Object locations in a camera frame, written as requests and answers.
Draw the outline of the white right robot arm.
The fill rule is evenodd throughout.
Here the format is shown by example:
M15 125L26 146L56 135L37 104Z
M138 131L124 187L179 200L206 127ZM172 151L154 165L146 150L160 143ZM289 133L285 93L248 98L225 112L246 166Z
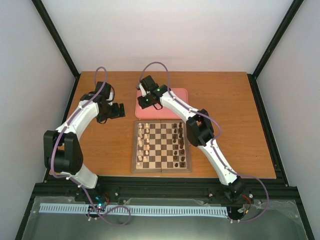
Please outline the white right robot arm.
M142 109L159 104L180 117L185 123L189 143L207 157L224 186L225 199L234 202L244 191L245 184L220 150L208 112L190 106L167 85L159 86L150 75L139 80L137 89L141 91L137 100Z

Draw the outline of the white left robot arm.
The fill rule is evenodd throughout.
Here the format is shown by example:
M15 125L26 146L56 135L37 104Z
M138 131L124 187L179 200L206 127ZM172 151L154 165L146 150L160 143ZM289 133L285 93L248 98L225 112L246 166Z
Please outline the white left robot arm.
M125 109L122 103L114 103L115 90L105 82L97 82L95 90L84 94L70 117L55 130L43 135L44 165L56 178L72 180L85 187L92 201L103 198L104 188L97 184L98 176L84 164L80 138L95 119L105 124L108 119L122 118Z

